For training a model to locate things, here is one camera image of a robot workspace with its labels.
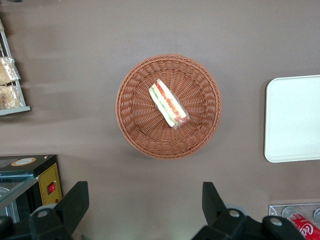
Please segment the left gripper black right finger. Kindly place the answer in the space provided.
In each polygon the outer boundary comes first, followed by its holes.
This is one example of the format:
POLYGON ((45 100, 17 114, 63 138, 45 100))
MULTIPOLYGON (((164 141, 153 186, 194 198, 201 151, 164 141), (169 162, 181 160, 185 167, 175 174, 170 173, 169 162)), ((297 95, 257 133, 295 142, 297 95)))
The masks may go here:
POLYGON ((266 216, 262 222, 236 208, 227 208, 212 182, 202 184, 202 211, 207 225, 194 240, 303 240, 303 235, 287 219, 266 216))

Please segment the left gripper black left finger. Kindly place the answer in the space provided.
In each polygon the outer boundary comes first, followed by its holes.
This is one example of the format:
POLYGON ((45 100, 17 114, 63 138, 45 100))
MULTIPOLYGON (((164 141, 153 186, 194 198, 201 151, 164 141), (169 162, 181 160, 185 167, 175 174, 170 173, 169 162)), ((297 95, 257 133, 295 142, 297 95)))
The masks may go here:
POLYGON ((71 240, 89 209, 87 181, 77 182, 57 204, 43 205, 28 218, 13 223, 9 216, 0 217, 2 240, 71 240))

